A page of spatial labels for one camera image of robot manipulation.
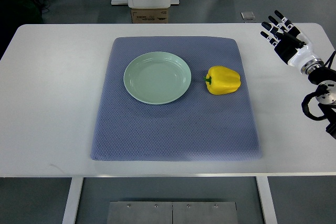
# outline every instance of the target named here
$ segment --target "yellow bell pepper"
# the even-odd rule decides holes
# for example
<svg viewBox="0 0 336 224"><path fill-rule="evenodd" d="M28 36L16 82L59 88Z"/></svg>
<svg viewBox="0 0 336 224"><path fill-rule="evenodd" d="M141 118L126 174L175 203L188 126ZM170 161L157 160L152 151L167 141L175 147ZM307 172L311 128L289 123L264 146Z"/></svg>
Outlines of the yellow bell pepper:
<svg viewBox="0 0 336 224"><path fill-rule="evenodd" d="M211 94L229 94L240 87L240 75L223 66L211 67L206 77L206 86Z"/></svg>

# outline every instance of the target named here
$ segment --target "light green plate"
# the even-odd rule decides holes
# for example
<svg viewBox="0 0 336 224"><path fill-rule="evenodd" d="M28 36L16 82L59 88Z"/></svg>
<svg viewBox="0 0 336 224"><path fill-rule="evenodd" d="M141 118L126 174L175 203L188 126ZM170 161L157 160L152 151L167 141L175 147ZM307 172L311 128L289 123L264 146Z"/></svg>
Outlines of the light green plate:
<svg viewBox="0 0 336 224"><path fill-rule="evenodd" d="M180 57L169 52L149 52L127 66L124 85L137 100L165 104L181 97L191 82L190 68Z"/></svg>

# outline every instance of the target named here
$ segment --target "pepper stem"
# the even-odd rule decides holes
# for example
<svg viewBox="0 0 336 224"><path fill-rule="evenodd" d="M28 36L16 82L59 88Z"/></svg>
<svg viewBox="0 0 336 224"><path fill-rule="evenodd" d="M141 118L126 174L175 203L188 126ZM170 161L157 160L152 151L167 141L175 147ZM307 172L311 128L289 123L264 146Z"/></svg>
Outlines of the pepper stem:
<svg viewBox="0 0 336 224"><path fill-rule="evenodd" d="M209 82L209 84L211 84L211 76L209 76L208 79L207 79L207 77L205 76L205 77L203 77L203 80L205 80L205 81Z"/></svg>

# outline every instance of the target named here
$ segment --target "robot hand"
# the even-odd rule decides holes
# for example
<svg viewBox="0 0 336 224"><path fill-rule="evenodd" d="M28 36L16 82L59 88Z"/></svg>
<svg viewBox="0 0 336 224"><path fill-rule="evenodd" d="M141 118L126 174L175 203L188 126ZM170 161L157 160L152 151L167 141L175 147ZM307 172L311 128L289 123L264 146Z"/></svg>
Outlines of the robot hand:
<svg viewBox="0 0 336 224"><path fill-rule="evenodd" d="M261 25L270 31L274 37L264 31L264 36L273 46L274 51L288 65L296 67L301 73L309 74L316 67L323 65L322 60L313 52L313 45L308 37L301 32L292 22L284 17L279 11L275 14L281 19L282 24L278 23L275 18L269 16L268 22Z"/></svg>
<svg viewBox="0 0 336 224"><path fill-rule="evenodd" d="M311 83L318 85L315 92L307 95L302 102L304 114L315 121L328 119L330 124L326 131L336 138L336 71L331 69L331 64L336 51L331 55L326 64L314 54L312 42L302 33L290 20L277 10L275 14L281 19L282 24L278 23L272 16L268 22L261 25L272 35L264 31L261 35L265 37L273 46L274 51L288 65L296 67L301 73L307 74ZM314 116L310 113L308 103L316 97L319 108L323 116Z"/></svg>

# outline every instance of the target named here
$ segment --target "white table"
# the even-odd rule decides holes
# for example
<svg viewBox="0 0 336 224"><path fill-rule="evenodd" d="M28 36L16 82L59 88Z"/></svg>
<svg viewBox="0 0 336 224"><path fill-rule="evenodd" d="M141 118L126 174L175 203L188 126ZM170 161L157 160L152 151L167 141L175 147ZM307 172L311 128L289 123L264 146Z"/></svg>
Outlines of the white table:
<svg viewBox="0 0 336 224"><path fill-rule="evenodd" d="M323 28L317 24L297 26L326 61L334 49ZM260 24L21 27L0 61L0 176L72 177L71 198L72 191L79 196L83 177L257 176L259 183L268 186L267 176L336 175L336 140L325 132L329 123L312 121L301 110L303 98L316 86L279 59L259 34L261 30ZM91 160L111 47L116 38L127 36L236 40L263 157L241 162ZM313 102L311 111L320 113ZM264 202L270 196L267 186L263 187L266 196L261 196Z"/></svg>

